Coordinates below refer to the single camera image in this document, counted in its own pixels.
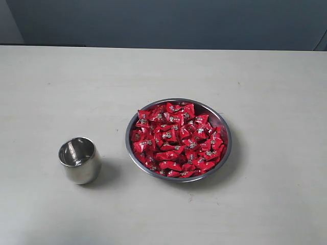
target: table surface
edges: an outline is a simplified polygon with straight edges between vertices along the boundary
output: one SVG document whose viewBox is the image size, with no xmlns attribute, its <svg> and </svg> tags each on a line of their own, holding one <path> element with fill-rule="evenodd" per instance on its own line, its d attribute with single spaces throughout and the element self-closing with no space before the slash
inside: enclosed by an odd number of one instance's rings
<svg viewBox="0 0 327 245">
<path fill-rule="evenodd" d="M 326 244 L 327 53 L 0 46 L 0 244 Z M 125 149 L 138 108 L 216 109 L 233 147 L 210 177 L 173 184 Z M 85 136 L 88 186 L 57 153 Z"/>
</svg>

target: blue wall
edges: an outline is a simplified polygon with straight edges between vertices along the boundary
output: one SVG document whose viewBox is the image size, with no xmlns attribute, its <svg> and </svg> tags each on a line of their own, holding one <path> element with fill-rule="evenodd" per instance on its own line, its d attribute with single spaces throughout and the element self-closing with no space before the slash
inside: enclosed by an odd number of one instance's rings
<svg viewBox="0 0 327 245">
<path fill-rule="evenodd" d="M 312 50 L 326 0 L 7 0 L 26 43 Z"/>
</svg>

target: stainless steel bowl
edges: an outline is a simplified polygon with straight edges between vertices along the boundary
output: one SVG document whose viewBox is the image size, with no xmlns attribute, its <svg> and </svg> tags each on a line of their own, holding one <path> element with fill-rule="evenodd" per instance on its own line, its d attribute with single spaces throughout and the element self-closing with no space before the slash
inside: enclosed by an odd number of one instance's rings
<svg viewBox="0 0 327 245">
<path fill-rule="evenodd" d="M 203 179 L 203 178 L 213 174 L 215 171 L 220 169 L 225 164 L 225 162 L 226 162 L 226 160 L 227 160 L 227 158 L 228 158 L 228 156 L 230 154 L 230 151 L 231 151 L 231 134 L 230 134 L 230 130 L 229 130 L 229 127 L 228 127 L 227 123 L 222 118 L 222 116 L 219 115 L 215 110 L 213 110 L 212 108 L 210 108 L 209 106 L 207 106 L 205 104 L 202 104 L 202 103 L 197 102 L 197 101 L 181 99 L 181 98 L 165 99 L 165 100 L 156 101 L 156 102 L 153 102 L 151 104 L 148 104 L 147 106 L 143 107 L 141 110 L 147 110 L 147 109 L 150 109 L 152 106 L 162 105 L 162 104 L 165 104 L 166 102 L 171 102 L 172 104 L 181 104 L 182 102 L 193 103 L 196 115 L 203 114 L 203 113 L 208 114 L 209 115 L 208 120 L 209 120 L 210 124 L 213 127 L 220 126 L 221 129 L 222 129 L 222 137 L 223 137 L 223 140 L 224 140 L 225 144 L 227 145 L 227 151 L 226 151 L 224 157 L 217 164 L 217 166 L 215 166 L 213 169 L 211 169 L 210 171 L 206 172 L 203 175 L 190 177 L 190 178 L 171 178 L 171 177 L 166 177 L 166 176 L 156 174 L 155 172 L 152 172 L 151 170 L 147 169 L 134 156 L 133 149 L 132 149 L 132 142 L 131 142 L 130 139 L 131 139 L 132 130 L 135 129 L 135 123 L 138 120 L 138 114 L 135 114 L 135 116 L 132 118 L 132 120 L 130 121 L 130 123 L 129 123 L 128 127 L 127 127 L 126 135 L 125 135 L 126 148 L 127 148 L 128 153 L 129 153 L 129 156 L 132 158 L 134 163 L 140 169 L 142 169 L 144 172 L 152 175 L 153 177 L 160 178 L 160 179 L 167 180 L 167 181 L 171 181 L 171 182 L 178 182 L 178 183 L 200 180 L 200 179 Z"/>
</svg>

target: bowl rim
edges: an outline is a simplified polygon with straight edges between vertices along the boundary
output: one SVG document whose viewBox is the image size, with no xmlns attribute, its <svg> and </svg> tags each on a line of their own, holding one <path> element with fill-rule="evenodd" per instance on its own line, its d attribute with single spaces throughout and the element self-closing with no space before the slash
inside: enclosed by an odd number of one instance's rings
<svg viewBox="0 0 327 245">
<path fill-rule="evenodd" d="M 132 146 L 130 143 L 130 138 L 129 138 L 129 134 L 130 131 L 132 129 L 132 127 L 134 126 L 133 123 L 136 120 L 136 118 L 138 117 L 138 113 L 136 113 L 131 121 L 129 122 L 127 129 L 126 129 L 126 134 L 125 134 L 125 144 L 126 144 L 126 149 L 127 152 L 129 154 L 129 156 L 131 157 L 131 159 L 133 160 L 133 162 L 140 168 L 142 169 L 144 172 L 146 172 L 147 174 L 162 179 L 162 180 L 166 180 L 166 181 L 170 181 L 170 182 L 176 182 L 176 183 L 184 183 L 184 182 L 192 182 L 192 181 L 197 181 L 200 179 L 203 179 L 211 174 L 213 174 L 214 172 L 216 172 L 218 169 L 220 169 L 226 162 L 227 158 L 230 155 L 231 152 L 231 145 L 232 145 L 232 141 L 231 141 L 231 132 L 230 129 L 226 123 L 226 121 L 223 119 L 223 117 L 216 112 L 214 109 L 212 109 L 211 107 L 198 102 L 198 101 L 194 101 L 194 100 L 189 100 L 189 99 L 183 99 L 183 98 L 169 98 L 169 99 L 163 99 L 163 100 L 159 100 L 159 101 L 155 101 L 152 102 L 146 106 L 144 106 L 141 110 L 147 110 L 150 107 L 157 105 L 159 103 L 164 103 L 164 102 L 179 102 L 179 101 L 183 101 L 183 102 L 188 102 L 188 103 L 193 103 L 193 104 L 197 104 L 200 105 L 202 107 L 204 107 L 205 109 L 209 110 L 212 114 L 214 114 L 216 117 L 219 118 L 219 120 L 221 121 L 221 123 L 223 124 L 223 126 L 225 127 L 226 131 L 227 131 L 227 138 L 228 138 L 228 145 L 227 145 L 227 150 L 226 153 L 224 155 L 224 157 L 221 159 L 221 161 L 219 162 L 219 164 L 217 166 L 215 166 L 213 169 L 209 170 L 208 172 L 206 172 L 205 174 L 199 175 L 199 176 L 194 176 L 194 177 L 190 177 L 190 178 L 171 178 L 171 177 L 167 177 L 167 176 L 162 176 L 160 174 L 157 174 L 151 170 L 149 170 L 148 168 L 146 168 L 134 155 L 133 150 L 132 150 Z"/>
</svg>

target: stainless steel cup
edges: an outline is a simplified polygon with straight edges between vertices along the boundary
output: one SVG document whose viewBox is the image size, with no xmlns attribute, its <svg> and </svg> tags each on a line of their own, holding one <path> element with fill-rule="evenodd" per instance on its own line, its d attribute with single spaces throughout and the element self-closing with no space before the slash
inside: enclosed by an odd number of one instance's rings
<svg viewBox="0 0 327 245">
<path fill-rule="evenodd" d="M 59 150 L 59 160 L 67 177 L 79 185 L 95 180 L 101 169 L 96 146 L 83 137 L 73 138 L 63 144 Z"/>
</svg>

